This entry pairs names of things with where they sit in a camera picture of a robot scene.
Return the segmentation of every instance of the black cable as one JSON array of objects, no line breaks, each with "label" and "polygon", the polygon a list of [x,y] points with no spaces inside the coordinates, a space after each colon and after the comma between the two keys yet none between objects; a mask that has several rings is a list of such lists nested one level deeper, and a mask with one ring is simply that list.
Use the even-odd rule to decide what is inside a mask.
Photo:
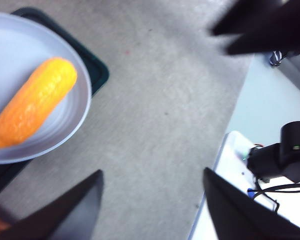
[{"label": "black cable", "polygon": [[[260,186],[260,184],[259,184],[257,178],[255,178],[254,184],[256,185],[256,187],[257,187],[260,191],[262,191],[262,188],[261,188],[261,186]],[[271,200],[272,202],[275,203],[275,209],[274,209],[274,212],[275,212],[275,213],[278,213],[278,210],[279,210],[279,208],[280,208],[280,204],[277,202],[277,200],[274,200],[272,197],[269,197],[266,193],[263,193],[262,195],[264,195],[267,199],[269,199],[269,200]]]},{"label": "black cable", "polygon": [[257,192],[252,199],[255,199],[259,195],[263,195],[264,193],[300,193],[300,190],[295,191],[280,191],[282,189],[294,189],[294,188],[300,188],[300,183],[292,183],[292,184],[284,184],[284,185],[278,185],[278,186],[272,186],[268,187],[262,190],[259,189],[249,189],[248,192]]}]

